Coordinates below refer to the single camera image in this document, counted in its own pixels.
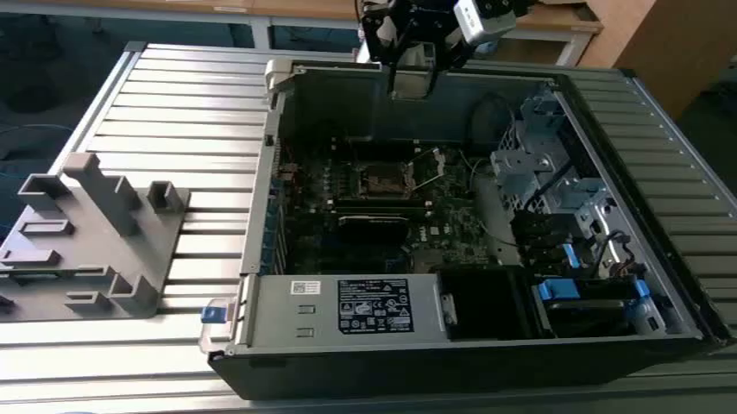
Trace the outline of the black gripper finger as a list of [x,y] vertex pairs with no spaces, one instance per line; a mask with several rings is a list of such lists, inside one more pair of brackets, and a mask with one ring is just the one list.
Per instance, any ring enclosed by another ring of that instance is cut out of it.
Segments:
[[408,98],[408,92],[411,91],[408,87],[404,85],[404,80],[401,76],[397,74],[397,68],[404,65],[404,54],[408,49],[407,44],[396,44],[396,48],[391,52],[389,55],[389,63],[388,63],[388,80],[387,80],[387,87],[388,87],[388,95],[392,99],[407,99]]
[[432,45],[432,61],[429,68],[429,81],[427,84],[424,97],[428,97],[433,91],[436,81],[441,72],[452,66],[452,47],[447,43],[435,43]]

